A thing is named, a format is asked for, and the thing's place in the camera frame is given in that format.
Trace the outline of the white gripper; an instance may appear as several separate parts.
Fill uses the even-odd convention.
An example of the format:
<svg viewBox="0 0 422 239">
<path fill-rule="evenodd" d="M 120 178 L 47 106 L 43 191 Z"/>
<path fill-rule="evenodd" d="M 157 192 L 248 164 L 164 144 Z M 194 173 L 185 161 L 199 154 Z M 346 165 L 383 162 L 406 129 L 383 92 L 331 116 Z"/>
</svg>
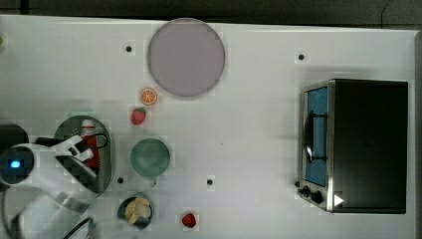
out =
<svg viewBox="0 0 422 239">
<path fill-rule="evenodd" d="M 81 162 L 94 157 L 88 144 L 79 136 L 74 135 L 54 146 L 57 155 L 68 155 Z"/>
</svg>

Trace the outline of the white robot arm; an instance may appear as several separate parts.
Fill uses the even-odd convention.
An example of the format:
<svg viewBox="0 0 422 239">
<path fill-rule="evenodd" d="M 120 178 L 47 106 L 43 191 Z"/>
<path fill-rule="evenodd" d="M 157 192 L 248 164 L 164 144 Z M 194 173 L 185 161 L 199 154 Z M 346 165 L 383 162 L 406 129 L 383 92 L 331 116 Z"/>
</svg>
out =
<svg viewBox="0 0 422 239">
<path fill-rule="evenodd" d="M 39 138 L 1 154 L 1 182 L 42 194 L 15 217 L 13 239 L 64 239 L 100 192 L 97 175 L 85 165 L 94 153 L 82 137 Z"/>
</svg>

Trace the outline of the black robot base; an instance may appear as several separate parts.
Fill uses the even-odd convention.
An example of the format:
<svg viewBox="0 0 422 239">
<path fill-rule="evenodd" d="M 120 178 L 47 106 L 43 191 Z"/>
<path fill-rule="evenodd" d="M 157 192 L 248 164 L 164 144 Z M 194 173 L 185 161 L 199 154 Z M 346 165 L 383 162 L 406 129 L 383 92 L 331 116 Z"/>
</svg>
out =
<svg viewBox="0 0 422 239">
<path fill-rule="evenodd" d="M 0 150 L 3 151 L 15 144 L 28 143 L 29 137 L 23 128 L 16 124 L 0 125 Z"/>
</svg>

